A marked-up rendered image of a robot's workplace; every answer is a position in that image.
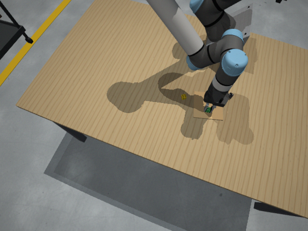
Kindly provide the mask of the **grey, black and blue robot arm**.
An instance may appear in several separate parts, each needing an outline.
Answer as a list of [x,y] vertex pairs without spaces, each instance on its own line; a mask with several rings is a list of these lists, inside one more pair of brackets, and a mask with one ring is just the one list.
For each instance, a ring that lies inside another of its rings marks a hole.
[[245,70],[248,57],[243,52],[243,34],[234,29],[236,22],[224,10],[241,0],[191,0],[190,8],[212,43],[205,46],[175,0],[146,0],[180,46],[187,53],[191,70],[203,69],[220,62],[216,80],[231,86]]

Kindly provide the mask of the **tan square mat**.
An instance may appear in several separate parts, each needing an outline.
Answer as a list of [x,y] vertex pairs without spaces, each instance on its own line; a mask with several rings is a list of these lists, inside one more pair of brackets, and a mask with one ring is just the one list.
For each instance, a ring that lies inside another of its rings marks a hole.
[[223,120],[223,107],[216,106],[212,113],[204,112],[204,107],[206,105],[204,102],[204,94],[205,92],[194,91],[193,117]]

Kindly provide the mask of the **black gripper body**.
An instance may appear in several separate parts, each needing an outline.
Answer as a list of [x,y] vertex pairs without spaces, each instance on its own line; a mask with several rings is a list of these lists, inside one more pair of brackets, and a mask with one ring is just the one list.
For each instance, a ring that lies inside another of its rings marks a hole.
[[205,92],[204,102],[224,107],[229,100],[229,90],[232,86],[229,87],[219,84],[214,76],[208,90]]

